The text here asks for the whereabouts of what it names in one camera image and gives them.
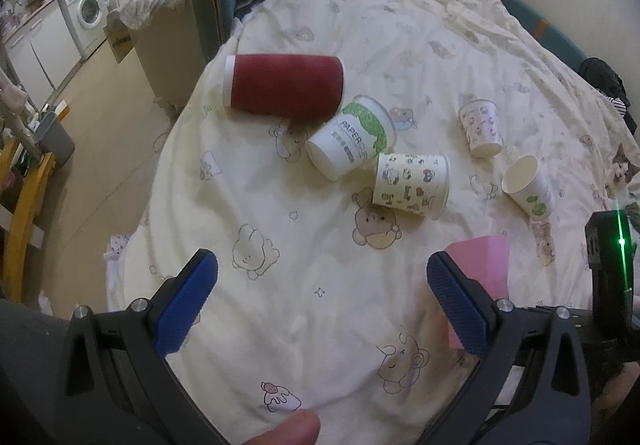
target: paper cup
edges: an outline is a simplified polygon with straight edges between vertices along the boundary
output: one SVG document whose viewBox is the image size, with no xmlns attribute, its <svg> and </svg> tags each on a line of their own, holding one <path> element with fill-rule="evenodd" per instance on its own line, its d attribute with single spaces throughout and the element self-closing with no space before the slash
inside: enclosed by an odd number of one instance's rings
<svg viewBox="0 0 640 445">
<path fill-rule="evenodd" d="M 449 199 L 449 159 L 443 155 L 378 156 L 373 202 L 438 219 Z"/>
<path fill-rule="evenodd" d="M 222 89 L 226 107 L 326 121 L 342 103 L 344 65 L 320 55 L 228 56 Z"/>
<path fill-rule="evenodd" d="M 491 158 L 502 150 L 498 108 L 490 100 L 474 100 L 458 112 L 471 155 Z"/>
<path fill-rule="evenodd" d="M 318 170 L 336 181 L 396 143 L 396 124 L 380 102 L 360 95 L 306 142 Z"/>
<path fill-rule="evenodd" d="M 556 208 L 556 198 L 535 156 L 514 163 L 502 178 L 502 191 L 536 221 L 548 218 Z"/>
</svg>

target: red paper cup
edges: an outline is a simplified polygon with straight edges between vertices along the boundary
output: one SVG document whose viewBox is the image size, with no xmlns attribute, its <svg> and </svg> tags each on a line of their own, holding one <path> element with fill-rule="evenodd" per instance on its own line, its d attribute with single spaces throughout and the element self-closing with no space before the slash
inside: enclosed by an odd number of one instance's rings
<svg viewBox="0 0 640 445">
<path fill-rule="evenodd" d="M 344 66 L 338 57 L 264 54 L 226 58 L 226 107 L 300 120 L 329 120 L 340 107 L 343 91 Z"/>
</svg>

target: bed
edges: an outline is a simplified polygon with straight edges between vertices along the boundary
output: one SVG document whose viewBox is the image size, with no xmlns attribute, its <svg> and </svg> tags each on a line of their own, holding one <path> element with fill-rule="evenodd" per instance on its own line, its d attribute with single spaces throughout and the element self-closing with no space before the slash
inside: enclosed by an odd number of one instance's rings
<svg viewBox="0 0 640 445">
<path fill-rule="evenodd" d="M 262 52 L 339 56 L 344 102 L 368 94 L 391 110 L 395 152 L 449 157 L 443 216 L 386 209 L 376 227 L 359 227 L 356 213 L 371 208 L 371 167 L 331 183 L 303 148 L 318 125 L 223 107 L 225 57 Z M 491 160 L 470 156 L 458 124 L 471 95 L 500 112 L 506 147 Z M 499 0 L 268 0 L 207 65 L 169 135 L 111 306 L 151 297 L 209 248 L 220 279 L 169 362 L 231 443 L 299 407 L 319 414 L 320 444 L 414 443 L 471 367 L 447 344 L 428 257 L 504 235 L 516 305 L 587 307 L 584 225 L 606 207 L 620 144 L 640 162 L 615 108 Z M 542 161 L 558 199 L 542 224 L 499 186 L 526 154 Z M 386 246 L 354 237 L 390 227 L 399 237 Z"/>
</svg>

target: kitchen cabinet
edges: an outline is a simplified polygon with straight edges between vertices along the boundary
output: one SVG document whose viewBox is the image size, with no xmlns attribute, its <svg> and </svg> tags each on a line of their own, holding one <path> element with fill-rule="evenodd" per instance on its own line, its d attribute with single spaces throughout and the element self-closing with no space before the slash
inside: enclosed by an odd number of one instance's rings
<svg viewBox="0 0 640 445">
<path fill-rule="evenodd" d="M 24 28 L 28 30 L 33 50 L 55 89 L 80 61 L 76 47 L 58 3 L 46 6 L 31 18 Z"/>
<path fill-rule="evenodd" d="M 36 58 L 27 30 L 18 31 L 5 49 L 24 89 L 36 107 L 42 108 L 51 96 L 53 87 Z"/>
</svg>

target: washing machine door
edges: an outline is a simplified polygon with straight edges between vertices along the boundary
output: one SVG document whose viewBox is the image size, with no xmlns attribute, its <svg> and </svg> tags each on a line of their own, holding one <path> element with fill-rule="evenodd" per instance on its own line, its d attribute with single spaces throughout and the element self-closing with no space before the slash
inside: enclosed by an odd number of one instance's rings
<svg viewBox="0 0 640 445">
<path fill-rule="evenodd" d="M 92 30 L 102 20 L 100 0 L 80 0 L 78 3 L 78 22 L 85 30 Z"/>
</svg>

